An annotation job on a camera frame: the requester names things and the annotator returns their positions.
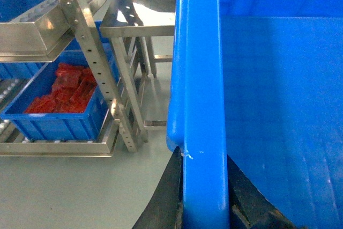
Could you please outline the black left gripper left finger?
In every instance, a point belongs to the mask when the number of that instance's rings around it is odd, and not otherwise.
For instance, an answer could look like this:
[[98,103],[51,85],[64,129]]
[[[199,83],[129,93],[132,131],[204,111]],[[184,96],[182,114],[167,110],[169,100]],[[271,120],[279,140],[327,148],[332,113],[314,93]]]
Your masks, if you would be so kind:
[[176,147],[146,208],[133,228],[182,228],[183,157]]

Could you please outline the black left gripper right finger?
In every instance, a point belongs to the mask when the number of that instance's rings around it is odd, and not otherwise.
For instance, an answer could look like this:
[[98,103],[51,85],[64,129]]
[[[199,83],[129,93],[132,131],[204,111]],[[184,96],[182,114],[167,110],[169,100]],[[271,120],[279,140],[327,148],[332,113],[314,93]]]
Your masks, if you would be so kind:
[[227,157],[230,228],[297,228]]

